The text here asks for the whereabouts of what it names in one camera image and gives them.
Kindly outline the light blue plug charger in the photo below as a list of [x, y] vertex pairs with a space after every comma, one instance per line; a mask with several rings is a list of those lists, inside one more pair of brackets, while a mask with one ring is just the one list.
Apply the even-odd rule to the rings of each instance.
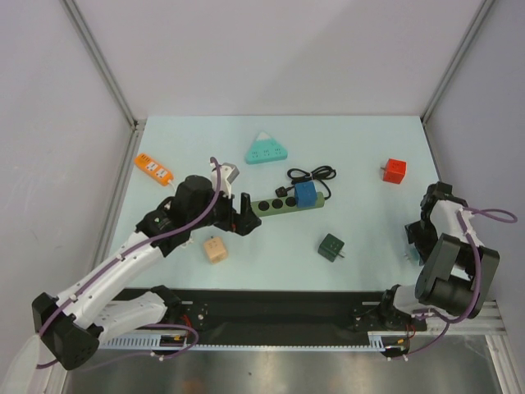
[[418, 266], [424, 265], [421, 255], [419, 254], [417, 248], [414, 245], [407, 245], [404, 252], [405, 258], [412, 264]]

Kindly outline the blue cube socket adapter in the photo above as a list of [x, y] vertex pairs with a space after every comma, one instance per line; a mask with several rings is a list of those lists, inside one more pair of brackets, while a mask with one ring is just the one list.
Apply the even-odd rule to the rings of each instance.
[[298, 208], [309, 208], [317, 202], [317, 191], [312, 181], [300, 182], [294, 185], [294, 198]]

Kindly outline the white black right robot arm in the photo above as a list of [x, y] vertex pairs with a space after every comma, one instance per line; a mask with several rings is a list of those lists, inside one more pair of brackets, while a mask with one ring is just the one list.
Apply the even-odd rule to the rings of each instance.
[[451, 185], [429, 185], [420, 207], [420, 218], [405, 233], [422, 271], [412, 286], [395, 285], [383, 294], [378, 318], [388, 329], [427, 316], [448, 324], [475, 318], [499, 266], [499, 252], [484, 246], [473, 229], [473, 208], [453, 195]]

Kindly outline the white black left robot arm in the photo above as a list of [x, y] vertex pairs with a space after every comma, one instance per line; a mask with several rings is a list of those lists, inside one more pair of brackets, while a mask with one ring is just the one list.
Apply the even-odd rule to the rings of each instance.
[[240, 209], [235, 210], [232, 195], [222, 189], [225, 185], [222, 177], [210, 181], [187, 176], [173, 196], [144, 216], [112, 257], [59, 295], [37, 296], [32, 303], [34, 328], [45, 355], [52, 356], [38, 369], [55, 364], [77, 369], [100, 344], [136, 328], [174, 328], [197, 339], [184, 320], [180, 298], [165, 286], [119, 305], [109, 302], [143, 271], [186, 244], [193, 231], [216, 227], [247, 236], [261, 225], [249, 194], [241, 194]]

